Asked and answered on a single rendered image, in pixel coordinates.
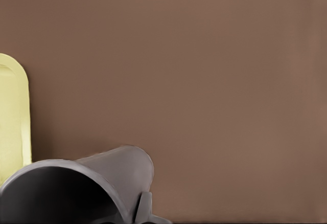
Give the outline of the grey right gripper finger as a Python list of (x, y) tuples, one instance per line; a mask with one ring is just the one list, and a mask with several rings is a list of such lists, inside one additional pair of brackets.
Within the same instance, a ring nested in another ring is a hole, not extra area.
[(173, 224), (171, 221), (152, 213), (152, 193), (143, 192), (140, 196), (134, 223)]

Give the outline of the white IKEA cup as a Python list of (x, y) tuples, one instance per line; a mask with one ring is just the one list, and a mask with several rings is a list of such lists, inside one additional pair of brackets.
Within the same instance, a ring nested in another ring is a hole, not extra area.
[(27, 165), (0, 187), (0, 224), (136, 224), (154, 166), (136, 146)]

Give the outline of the pale yellow tray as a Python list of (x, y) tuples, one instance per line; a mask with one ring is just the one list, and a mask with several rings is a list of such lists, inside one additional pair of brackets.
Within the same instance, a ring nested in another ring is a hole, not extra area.
[(31, 162), (28, 77), (17, 60), (0, 53), (0, 187)]

